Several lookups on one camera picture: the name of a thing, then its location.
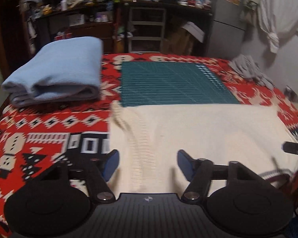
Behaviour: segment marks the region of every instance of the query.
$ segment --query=gray cloth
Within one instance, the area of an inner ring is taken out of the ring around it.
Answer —
[[[274,89],[273,81],[258,67],[258,63],[250,55],[239,55],[229,62],[229,66],[246,80],[255,81],[260,86]]]

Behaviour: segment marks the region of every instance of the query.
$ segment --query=refrigerator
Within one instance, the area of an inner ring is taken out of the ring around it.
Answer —
[[[210,0],[214,13],[207,42],[207,57],[231,60],[240,54],[246,23],[240,20],[243,1]]]

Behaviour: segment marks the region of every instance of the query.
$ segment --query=bottle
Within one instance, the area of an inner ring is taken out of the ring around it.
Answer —
[[[62,8],[62,11],[67,10],[67,0],[62,0],[61,1],[61,8]]]

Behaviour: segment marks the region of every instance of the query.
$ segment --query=cluttered shelf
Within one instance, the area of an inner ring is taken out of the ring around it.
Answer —
[[[40,17],[36,18],[36,20],[46,19],[46,18],[50,18],[50,17],[60,15],[60,14],[70,14],[70,13],[73,13],[73,12],[79,12],[80,10],[84,10],[84,9],[86,10],[86,9],[89,9],[89,8],[100,8],[102,6],[106,7],[106,5],[107,5],[106,3],[97,3],[97,4],[93,4],[93,5],[89,5],[89,6],[82,5],[82,6],[77,6],[77,7],[74,7],[74,8],[68,8],[64,11],[55,10],[55,11],[52,11],[51,13],[49,13],[47,15],[41,15]]]
[[[165,8],[170,10],[179,10],[180,12],[186,12],[186,13],[197,13],[197,14],[203,14],[206,16],[212,16],[212,10],[211,8],[197,8],[195,6],[185,6],[180,5],[177,3],[166,3],[163,1],[140,1],[140,0],[134,0],[129,3],[132,7],[151,7],[151,8]]]

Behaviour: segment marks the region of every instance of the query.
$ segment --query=drawer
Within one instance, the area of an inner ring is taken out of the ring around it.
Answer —
[[[114,28],[112,23],[91,22],[70,27],[73,37],[112,38]]]

